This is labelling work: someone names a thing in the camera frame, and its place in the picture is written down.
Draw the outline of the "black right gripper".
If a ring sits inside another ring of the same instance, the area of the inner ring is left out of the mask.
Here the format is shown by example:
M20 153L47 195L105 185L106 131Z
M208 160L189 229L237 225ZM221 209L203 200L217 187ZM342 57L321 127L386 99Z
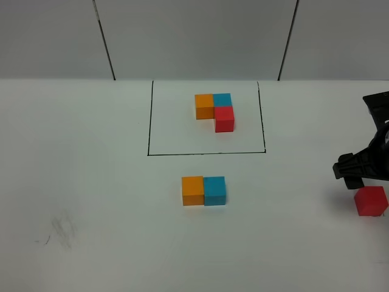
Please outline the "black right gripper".
M341 155L332 169L349 190L363 188L363 178L388 181L388 127L378 130L367 148Z

